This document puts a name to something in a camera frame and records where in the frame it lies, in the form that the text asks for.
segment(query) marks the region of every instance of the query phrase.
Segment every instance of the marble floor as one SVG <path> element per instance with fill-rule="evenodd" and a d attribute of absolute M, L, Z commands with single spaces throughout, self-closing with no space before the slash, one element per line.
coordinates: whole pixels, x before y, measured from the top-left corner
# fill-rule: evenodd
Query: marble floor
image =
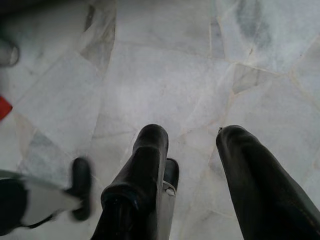
<path fill-rule="evenodd" d="M 0 168 L 65 187 L 73 158 L 94 166 L 88 221 L 62 214 L 1 239 L 90 239 L 103 188 L 150 123 L 180 165 L 171 240 L 243 239 L 215 146 L 230 124 L 320 208 L 319 11 L 319 0 L 65 0 L 1 21 L 21 55 L 0 68 L 13 105 Z"/>

